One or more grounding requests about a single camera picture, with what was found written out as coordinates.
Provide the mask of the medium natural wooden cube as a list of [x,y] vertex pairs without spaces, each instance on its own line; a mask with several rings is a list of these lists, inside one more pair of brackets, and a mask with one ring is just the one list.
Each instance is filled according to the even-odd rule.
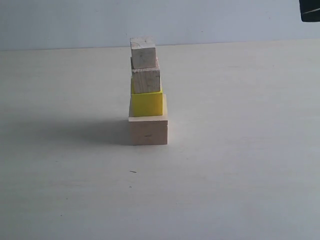
[[159,92],[161,90],[161,71],[158,58],[155,58],[155,67],[134,69],[132,66],[131,80],[135,94]]

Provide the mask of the large pale wooden cube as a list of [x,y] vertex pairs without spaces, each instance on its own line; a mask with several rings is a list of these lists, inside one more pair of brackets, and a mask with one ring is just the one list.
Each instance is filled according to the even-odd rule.
[[169,118],[165,94],[162,113],[162,115],[134,117],[133,104],[130,100],[128,123],[131,143],[134,146],[168,144]]

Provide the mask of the yellow cube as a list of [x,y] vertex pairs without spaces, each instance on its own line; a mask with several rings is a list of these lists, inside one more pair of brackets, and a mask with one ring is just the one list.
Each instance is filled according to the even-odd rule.
[[130,114],[132,117],[152,117],[163,114],[164,92],[162,83],[157,92],[135,93],[133,79],[130,81]]

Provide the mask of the small natural wooden cube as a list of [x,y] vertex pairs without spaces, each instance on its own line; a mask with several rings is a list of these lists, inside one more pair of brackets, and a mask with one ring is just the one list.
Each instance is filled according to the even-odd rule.
[[131,59],[134,69],[156,67],[156,45],[153,37],[130,38]]

